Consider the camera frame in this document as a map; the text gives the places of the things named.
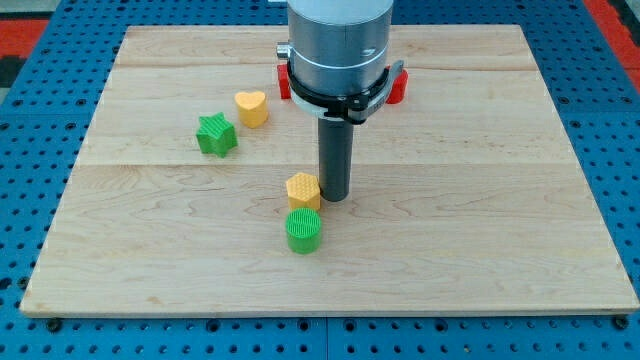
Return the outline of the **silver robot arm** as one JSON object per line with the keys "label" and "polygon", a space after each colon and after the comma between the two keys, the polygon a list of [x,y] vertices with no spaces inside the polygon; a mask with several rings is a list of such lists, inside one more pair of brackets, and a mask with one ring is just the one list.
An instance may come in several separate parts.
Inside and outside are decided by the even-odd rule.
{"label": "silver robot arm", "polygon": [[289,0],[289,84],[309,102],[359,95],[381,80],[393,0]]}

